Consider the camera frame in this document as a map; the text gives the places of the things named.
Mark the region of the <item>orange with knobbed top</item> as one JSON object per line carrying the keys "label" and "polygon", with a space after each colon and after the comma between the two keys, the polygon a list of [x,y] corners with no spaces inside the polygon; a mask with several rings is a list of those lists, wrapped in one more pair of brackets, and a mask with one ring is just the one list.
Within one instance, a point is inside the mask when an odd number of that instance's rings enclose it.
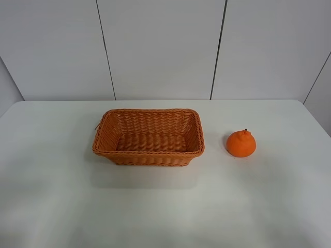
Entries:
{"label": "orange with knobbed top", "polygon": [[247,129],[232,133],[226,141],[228,153],[238,158],[245,158],[252,155],[256,147],[256,141]]}

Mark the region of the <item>orange woven wicker basket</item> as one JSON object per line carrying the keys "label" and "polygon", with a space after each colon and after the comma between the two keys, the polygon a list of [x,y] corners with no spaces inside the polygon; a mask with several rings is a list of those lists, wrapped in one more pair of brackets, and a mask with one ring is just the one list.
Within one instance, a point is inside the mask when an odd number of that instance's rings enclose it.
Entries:
{"label": "orange woven wicker basket", "polygon": [[204,152],[199,114],[188,108],[107,111],[93,152],[117,165],[186,166]]}

